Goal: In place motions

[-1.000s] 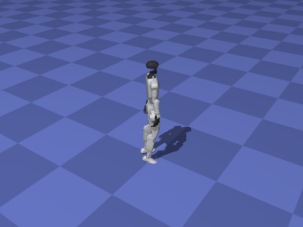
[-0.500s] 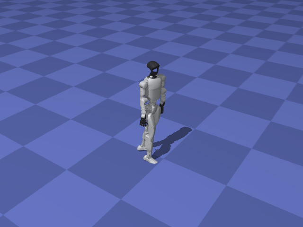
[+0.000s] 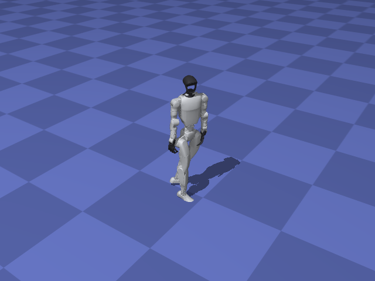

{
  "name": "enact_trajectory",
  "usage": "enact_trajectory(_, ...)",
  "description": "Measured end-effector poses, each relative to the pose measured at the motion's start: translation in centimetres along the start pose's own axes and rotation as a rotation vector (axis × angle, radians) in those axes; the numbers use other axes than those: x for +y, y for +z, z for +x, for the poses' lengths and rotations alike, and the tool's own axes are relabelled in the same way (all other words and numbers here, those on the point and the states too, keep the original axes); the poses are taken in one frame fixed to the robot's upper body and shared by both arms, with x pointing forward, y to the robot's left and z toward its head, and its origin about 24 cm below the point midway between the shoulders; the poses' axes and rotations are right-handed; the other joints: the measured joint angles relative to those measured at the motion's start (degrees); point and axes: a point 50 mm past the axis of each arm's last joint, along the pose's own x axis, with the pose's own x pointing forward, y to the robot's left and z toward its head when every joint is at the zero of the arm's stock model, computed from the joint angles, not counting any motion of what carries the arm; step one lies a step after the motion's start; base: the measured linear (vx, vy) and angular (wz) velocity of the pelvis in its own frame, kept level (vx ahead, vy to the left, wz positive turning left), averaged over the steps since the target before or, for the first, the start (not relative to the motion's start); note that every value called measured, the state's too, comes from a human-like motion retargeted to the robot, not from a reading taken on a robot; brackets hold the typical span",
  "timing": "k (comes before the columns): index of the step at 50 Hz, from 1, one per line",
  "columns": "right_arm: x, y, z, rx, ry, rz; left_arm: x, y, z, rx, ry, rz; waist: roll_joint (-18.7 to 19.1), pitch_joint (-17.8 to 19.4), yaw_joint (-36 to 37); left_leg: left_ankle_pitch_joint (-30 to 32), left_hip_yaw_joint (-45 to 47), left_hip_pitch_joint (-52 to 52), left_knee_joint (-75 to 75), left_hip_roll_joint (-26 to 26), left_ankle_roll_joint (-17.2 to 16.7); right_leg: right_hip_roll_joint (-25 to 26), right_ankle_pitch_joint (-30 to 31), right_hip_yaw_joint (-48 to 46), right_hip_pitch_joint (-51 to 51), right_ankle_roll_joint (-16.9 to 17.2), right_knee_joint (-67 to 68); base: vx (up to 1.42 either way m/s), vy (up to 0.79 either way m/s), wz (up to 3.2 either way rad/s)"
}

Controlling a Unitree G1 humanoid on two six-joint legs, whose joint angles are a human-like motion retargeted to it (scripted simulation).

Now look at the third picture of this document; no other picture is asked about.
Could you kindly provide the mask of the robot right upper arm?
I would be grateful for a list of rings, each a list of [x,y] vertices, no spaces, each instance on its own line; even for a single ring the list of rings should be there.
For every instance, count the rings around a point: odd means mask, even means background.
[[[171,100],[171,120],[173,120],[174,122],[174,125],[173,126],[178,126],[179,125],[179,119],[177,119],[177,115],[178,115],[178,107],[180,106],[180,103],[181,103],[181,99],[178,97],[178,98],[174,98]]]

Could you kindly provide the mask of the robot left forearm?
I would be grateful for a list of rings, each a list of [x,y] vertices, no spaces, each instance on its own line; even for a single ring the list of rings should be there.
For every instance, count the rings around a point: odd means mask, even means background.
[[[200,121],[201,121],[201,132],[202,133],[203,133],[203,131],[207,132],[207,119],[208,118],[200,119]]]

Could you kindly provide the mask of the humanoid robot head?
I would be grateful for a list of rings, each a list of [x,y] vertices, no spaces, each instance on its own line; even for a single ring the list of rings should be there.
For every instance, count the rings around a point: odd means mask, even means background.
[[[186,96],[186,97],[188,97],[188,98],[192,98],[192,97],[194,97],[195,96],[195,94],[193,94],[194,92],[195,92],[195,90],[196,90],[196,86],[197,86],[197,81],[196,81],[196,79],[193,77],[193,76],[185,76],[184,78],[183,78],[183,83],[184,83],[184,85],[185,85],[185,87],[186,87],[186,92],[183,94],[183,95],[185,95],[185,94],[188,94],[188,96]],[[191,85],[194,85],[195,86],[195,88],[194,88],[194,90],[193,89],[188,89],[188,86],[191,86]]]

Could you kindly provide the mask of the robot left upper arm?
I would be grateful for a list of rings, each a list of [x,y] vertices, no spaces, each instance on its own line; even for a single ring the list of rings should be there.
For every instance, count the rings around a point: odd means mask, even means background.
[[[208,118],[208,113],[206,112],[207,109],[207,102],[208,96],[205,93],[199,93],[202,98],[201,110],[200,110],[200,118],[205,119]]]

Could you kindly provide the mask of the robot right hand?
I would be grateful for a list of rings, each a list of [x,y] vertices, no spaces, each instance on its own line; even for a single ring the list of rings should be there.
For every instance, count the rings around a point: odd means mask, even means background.
[[[169,142],[168,150],[170,150],[172,153],[177,153],[178,151],[175,149],[175,140],[173,141],[173,144]],[[176,151],[176,152],[175,152]]]

